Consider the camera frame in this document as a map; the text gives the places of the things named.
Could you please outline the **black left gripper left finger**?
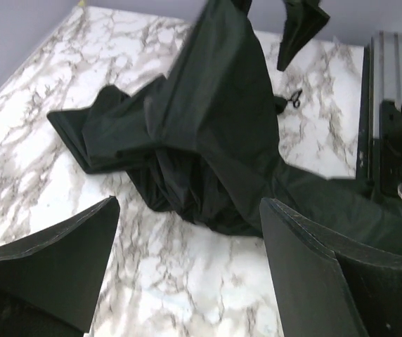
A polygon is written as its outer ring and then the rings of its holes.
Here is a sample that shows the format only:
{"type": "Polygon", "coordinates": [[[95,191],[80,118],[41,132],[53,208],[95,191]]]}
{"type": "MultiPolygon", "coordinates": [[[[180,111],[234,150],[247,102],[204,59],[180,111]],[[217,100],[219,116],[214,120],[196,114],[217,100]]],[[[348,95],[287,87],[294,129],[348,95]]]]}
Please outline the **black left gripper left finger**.
{"type": "Polygon", "coordinates": [[[0,246],[0,336],[88,333],[119,219],[108,197],[0,246]]]}

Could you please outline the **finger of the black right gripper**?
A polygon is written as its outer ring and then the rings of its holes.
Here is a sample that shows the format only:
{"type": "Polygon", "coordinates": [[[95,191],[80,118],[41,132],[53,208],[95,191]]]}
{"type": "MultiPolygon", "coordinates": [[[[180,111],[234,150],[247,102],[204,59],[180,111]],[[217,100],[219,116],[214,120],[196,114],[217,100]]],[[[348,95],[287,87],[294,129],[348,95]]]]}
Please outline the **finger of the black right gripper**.
{"type": "Polygon", "coordinates": [[[286,70],[296,54],[327,25],[330,16],[320,0],[284,0],[287,18],[278,54],[278,70],[286,70]]]}

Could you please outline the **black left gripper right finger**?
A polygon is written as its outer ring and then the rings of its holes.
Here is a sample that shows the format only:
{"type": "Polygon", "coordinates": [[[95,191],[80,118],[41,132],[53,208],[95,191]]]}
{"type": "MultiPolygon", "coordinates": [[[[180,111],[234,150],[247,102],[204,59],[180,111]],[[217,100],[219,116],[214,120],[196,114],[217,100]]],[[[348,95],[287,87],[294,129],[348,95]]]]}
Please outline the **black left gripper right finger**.
{"type": "Polygon", "coordinates": [[[402,336],[402,256],[356,242],[276,199],[260,204],[286,336],[402,336]]]}

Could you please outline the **dark green folding umbrella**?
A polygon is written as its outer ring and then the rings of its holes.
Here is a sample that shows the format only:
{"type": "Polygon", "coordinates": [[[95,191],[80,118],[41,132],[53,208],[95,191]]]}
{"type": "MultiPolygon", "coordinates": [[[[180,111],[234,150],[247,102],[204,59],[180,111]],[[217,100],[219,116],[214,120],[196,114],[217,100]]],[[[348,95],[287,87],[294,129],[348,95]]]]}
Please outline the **dark green folding umbrella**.
{"type": "Polygon", "coordinates": [[[125,171],[148,207],[227,235],[260,236],[278,199],[357,242],[402,255],[402,210],[354,182],[285,163],[261,44],[231,1],[209,1],[171,72],[128,95],[106,86],[48,120],[89,174],[125,171]]]}

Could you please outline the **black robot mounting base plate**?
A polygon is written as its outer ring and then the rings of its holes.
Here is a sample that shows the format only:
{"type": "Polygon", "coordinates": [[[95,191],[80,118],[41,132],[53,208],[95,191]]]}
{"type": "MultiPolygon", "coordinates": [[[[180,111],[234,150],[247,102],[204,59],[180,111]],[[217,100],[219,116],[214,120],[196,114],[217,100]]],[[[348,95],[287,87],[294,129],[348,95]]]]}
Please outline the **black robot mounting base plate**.
{"type": "Polygon", "coordinates": [[[402,33],[378,32],[364,49],[358,178],[402,200],[402,33]]]}

